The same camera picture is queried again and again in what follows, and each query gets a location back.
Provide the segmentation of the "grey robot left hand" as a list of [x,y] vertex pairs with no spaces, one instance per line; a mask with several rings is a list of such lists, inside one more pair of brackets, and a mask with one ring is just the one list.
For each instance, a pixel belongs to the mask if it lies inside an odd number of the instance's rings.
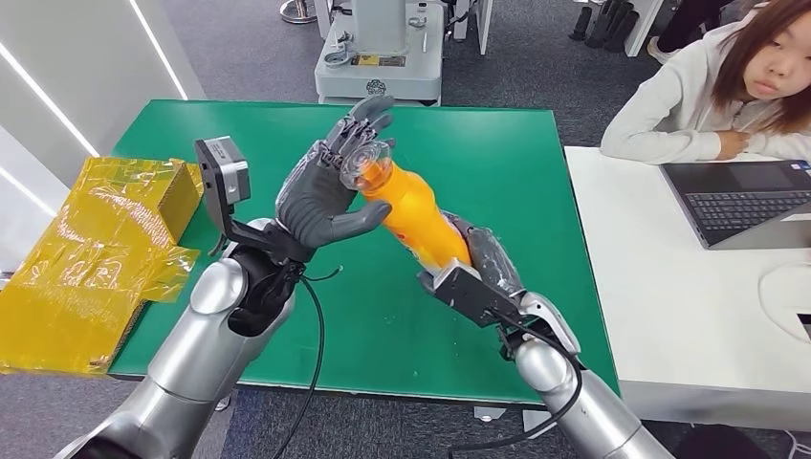
[[391,96],[358,102],[291,170],[275,200],[275,220],[298,243],[318,249],[368,233],[388,216],[391,205],[382,200],[349,210],[357,191],[341,181],[341,167],[391,124],[394,103]]

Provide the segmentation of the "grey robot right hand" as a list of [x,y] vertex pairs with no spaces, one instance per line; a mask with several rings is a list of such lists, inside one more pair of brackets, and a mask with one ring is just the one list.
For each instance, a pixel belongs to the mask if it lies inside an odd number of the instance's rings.
[[521,297],[526,289],[515,264],[492,230],[474,225],[454,213],[444,210],[442,213],[466,242],[471,266],[478,271],[481,280],[508,297]]

